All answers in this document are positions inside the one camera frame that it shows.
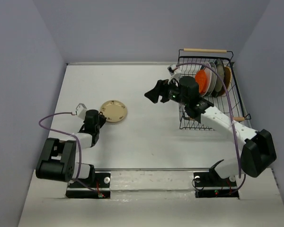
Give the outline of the small cream floral plate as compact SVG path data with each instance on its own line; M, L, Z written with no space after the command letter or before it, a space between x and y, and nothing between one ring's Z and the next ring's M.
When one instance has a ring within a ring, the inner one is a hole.
M109 123L117 123L125 119L128 110L124 103L118 100L108 100L100 107L100 112L106 117Z

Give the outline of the orange plate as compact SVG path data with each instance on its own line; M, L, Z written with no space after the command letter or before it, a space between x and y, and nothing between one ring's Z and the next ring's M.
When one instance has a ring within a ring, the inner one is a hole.
M199 85L199 93L202 93L207 88L207 75L204 70L199 70L195 75L195 81Z

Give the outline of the teal rim Hao Wei plate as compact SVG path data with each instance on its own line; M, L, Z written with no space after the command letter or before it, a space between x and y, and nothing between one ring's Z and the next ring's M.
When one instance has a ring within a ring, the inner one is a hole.
M213 63L213 62L209 62L210 66L211 66L211 69L213 71L211 71L211 83L210 83L210 86L208 88L208 91L206 93L206 96L210 96L211 93L213 92L214 90L214 87L216 85L216 80L217 80L217 77L216 77L216 65Z

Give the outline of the black rimmed beige plate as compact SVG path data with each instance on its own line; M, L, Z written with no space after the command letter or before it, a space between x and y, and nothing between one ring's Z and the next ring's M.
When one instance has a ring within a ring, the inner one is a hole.
M217 59L214 63L216 65L216 72L219 75L219 78L217 78L217 80L216 80L216 85L215 85L214 90L212 92L212 96L217 97L218 93L223 88L222 81L224 80L224 64L223 64L221 59Z

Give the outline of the woven bamboo round plate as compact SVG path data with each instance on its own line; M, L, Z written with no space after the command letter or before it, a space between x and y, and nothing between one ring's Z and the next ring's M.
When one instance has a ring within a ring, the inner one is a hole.
M231 85L231 81L232 81L232 72L231 72L231 68L228 66L224 67L224 80L223 81L224 81L226 88L229 89Z

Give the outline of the white plate teal red rim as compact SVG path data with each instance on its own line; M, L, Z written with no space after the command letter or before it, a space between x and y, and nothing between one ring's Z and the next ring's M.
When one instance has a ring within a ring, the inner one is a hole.
M206 74L206 83L205 83L205 86L201 92L201 96L205 96L206 93L208 92L209 90L209 87L210 87L210 84L211 84L211 81L212 81L212 71L211 71L211 65L209 62L204 62L203 63L204 66L201 67L201 70L203 70Z

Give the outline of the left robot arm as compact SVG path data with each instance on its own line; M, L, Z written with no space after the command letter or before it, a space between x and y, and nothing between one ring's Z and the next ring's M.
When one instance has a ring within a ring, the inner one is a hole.
M70 134L55 129L48 129L67 136L67 140L47 138L35 169L39 179L69 182L79 178L80 183L90 187L95 182L95 175L82 166L82 150L96 145L100 129L106 123L106 117L98 110L81 112L83 125L76 134Z

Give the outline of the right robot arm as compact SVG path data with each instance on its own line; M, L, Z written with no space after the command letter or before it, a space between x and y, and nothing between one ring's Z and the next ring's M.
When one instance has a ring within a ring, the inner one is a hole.
M201 97L193 77L184 76L179 82L158 80L144 95L154 104L172 100L184 105L186 114L232 140L236 157L215 163L208 174L209 182L220 185L226 178L246 174L258 177L276 160L272 135L269 131L249 128L222 113L213 103Z

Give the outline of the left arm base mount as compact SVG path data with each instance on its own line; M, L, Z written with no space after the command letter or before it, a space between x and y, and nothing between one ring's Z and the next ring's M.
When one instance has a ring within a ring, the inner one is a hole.
M79 179L69 183L65 196L69 199L110 199L111 173L96 171L95 178Z

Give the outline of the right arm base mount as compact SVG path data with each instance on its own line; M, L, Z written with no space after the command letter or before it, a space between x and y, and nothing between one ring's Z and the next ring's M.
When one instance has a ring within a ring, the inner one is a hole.
M209 172L194 172L192 187L196 198L239 198L236 179L221 179Z

